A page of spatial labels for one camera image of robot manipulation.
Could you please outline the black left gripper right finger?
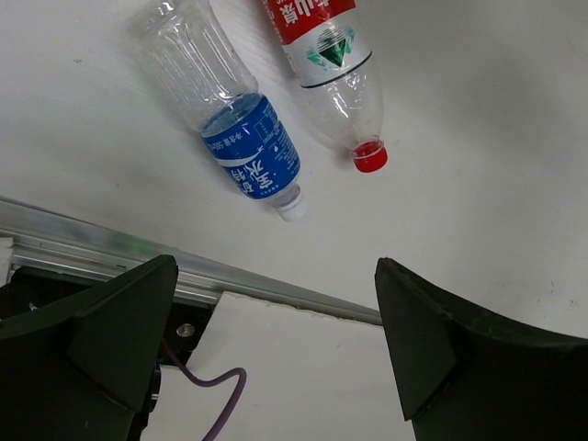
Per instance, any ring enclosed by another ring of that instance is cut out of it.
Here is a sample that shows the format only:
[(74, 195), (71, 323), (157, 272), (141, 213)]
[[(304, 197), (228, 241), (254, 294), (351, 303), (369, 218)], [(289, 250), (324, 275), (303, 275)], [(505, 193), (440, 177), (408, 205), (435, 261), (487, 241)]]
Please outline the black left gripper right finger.
[(401, 411), (419, 440), (584, 440), (587, 342), (524, 324), (379, 260)]

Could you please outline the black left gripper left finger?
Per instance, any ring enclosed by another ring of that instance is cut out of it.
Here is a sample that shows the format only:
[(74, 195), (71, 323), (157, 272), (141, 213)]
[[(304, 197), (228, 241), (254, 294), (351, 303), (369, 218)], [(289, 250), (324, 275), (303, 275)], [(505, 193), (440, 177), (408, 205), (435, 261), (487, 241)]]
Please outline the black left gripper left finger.
[(4, 440), (125, 440), (151, 386), (175, 295), (160, 255), (1, 322)]

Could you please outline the blue label clear bottle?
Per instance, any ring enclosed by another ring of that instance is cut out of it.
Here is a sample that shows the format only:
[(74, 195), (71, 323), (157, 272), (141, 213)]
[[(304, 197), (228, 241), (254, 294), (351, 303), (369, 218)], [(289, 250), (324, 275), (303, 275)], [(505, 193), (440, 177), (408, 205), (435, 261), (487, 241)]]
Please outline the blue label clear bottle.
[(124, 25), (161, 100), (248, 198), (284, 221), (306, 212), (299, 154), (208, 1), (149, 1)]

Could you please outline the red label clear bottle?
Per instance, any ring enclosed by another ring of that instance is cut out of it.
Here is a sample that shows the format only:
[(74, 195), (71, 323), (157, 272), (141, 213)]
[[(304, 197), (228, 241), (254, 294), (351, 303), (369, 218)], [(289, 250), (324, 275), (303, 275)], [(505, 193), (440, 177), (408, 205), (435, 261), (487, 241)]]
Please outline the red label clear bottle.
[(379, 73), (354, 1), (265, 1), (312, 134), (364, 174), (383, 168)]

